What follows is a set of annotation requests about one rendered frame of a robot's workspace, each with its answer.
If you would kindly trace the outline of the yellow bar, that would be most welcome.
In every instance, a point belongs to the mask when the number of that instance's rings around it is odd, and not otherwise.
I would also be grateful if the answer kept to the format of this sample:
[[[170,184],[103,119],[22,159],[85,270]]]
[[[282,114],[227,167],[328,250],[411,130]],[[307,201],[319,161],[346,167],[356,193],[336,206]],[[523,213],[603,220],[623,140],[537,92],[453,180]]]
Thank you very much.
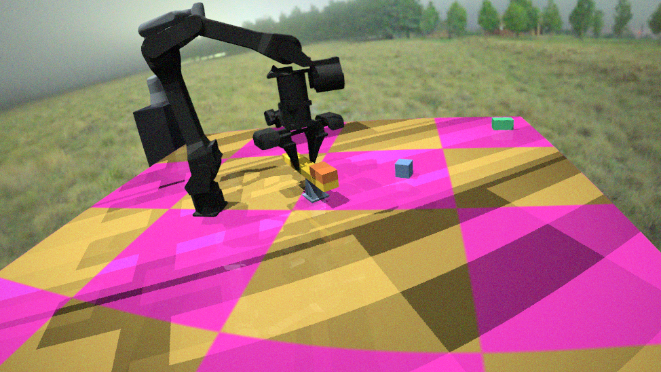
[[[338,172],[336,168],[326,162],[313,163],[297,152],[299,159],[299,170],[296,170],[287,153],[283,153],[283,160],[298,173],[304,176],[323,192],[339,187]]]

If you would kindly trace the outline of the green block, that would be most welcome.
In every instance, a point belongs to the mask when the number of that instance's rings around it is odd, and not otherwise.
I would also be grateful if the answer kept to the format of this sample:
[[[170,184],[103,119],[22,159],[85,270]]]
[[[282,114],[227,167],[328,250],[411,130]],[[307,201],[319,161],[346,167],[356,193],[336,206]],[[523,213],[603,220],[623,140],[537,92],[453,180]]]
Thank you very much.
[[[513,130],[514,120],[511,117],[492,117],[493,130]]]

